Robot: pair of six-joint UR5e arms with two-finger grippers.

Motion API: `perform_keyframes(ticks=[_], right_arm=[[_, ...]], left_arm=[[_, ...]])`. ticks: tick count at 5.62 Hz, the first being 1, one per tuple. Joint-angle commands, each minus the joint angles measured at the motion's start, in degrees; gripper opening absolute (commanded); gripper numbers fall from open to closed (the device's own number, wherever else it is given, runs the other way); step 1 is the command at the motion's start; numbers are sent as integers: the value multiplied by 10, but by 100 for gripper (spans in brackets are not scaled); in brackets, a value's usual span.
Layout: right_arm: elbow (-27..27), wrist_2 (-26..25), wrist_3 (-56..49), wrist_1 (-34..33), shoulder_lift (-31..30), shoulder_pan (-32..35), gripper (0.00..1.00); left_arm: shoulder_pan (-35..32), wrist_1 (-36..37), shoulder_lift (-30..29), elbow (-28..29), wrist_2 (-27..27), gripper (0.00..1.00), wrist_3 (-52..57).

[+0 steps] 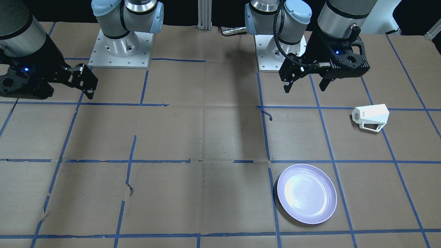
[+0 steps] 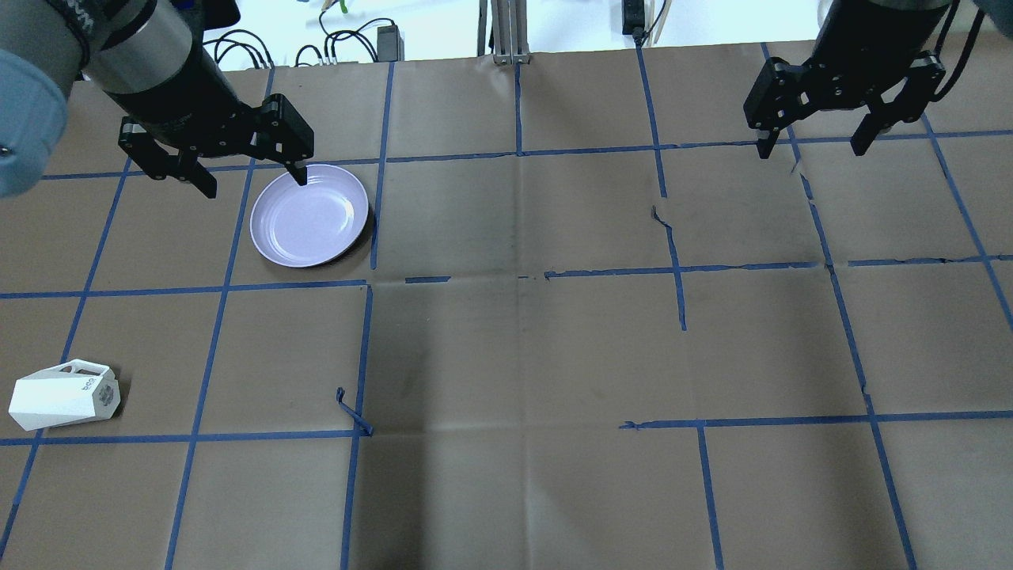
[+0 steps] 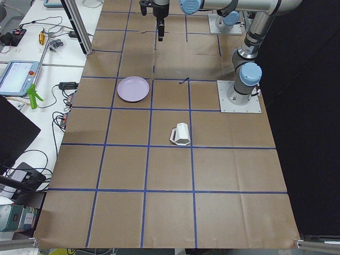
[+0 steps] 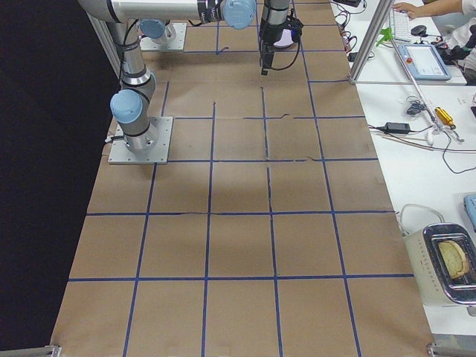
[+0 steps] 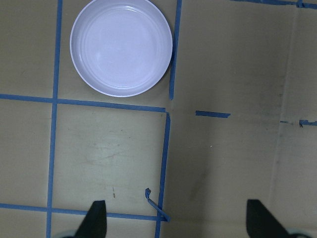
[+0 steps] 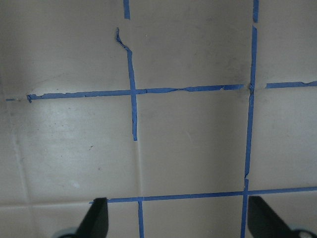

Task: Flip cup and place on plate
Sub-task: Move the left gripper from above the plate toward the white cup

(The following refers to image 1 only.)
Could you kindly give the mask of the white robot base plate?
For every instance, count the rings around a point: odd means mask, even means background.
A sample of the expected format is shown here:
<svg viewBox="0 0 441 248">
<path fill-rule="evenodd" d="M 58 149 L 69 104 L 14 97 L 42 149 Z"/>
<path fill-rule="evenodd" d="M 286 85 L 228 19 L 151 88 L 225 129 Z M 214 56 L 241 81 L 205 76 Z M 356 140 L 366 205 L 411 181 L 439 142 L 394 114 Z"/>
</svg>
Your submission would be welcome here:
<svg viewBox="0 0 441 248">
<path fill-rule="evenodd" d="M 154 34 L 130 32 L 110 39 L 99 31 L 88 66 L 109 69 L 148 69 Z"/>
<path fill-rule="evenodd" d="M 277 49 L 273 35 L 255 35 L 256 58 L 260 72 L 278 72 L 285 57 Z M 302 36 L 300 43 L 288 45 L 280 42 L 286 54 L 293 53 L 297 56 L 303 55 L 307 47 L 305 36 Z"/>
</svg>

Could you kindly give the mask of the black gripper, cup side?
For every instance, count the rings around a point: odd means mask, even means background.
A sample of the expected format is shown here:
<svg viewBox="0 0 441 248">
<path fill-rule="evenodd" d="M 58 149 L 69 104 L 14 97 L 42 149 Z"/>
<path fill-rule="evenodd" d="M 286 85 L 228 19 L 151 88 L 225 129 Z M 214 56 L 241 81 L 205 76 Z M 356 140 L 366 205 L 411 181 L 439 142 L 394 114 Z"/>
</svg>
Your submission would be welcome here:
<svg viewBox="0 0 441 248">
<path fill-rule="evenodd" d="M 285 93 L 291 91 L 292 81 L 309 74 L 322 77 L 319 88 L 324 92 L 335 79 L 357 78 L 367 73 L 370 65 L 360 32 L 360 29 L 350 29 L 348 38 L 334 38 L 321 29 L 315 29 L 304 54 L 296 56 L 289 53 L 279 70 Z"/>
</svg>

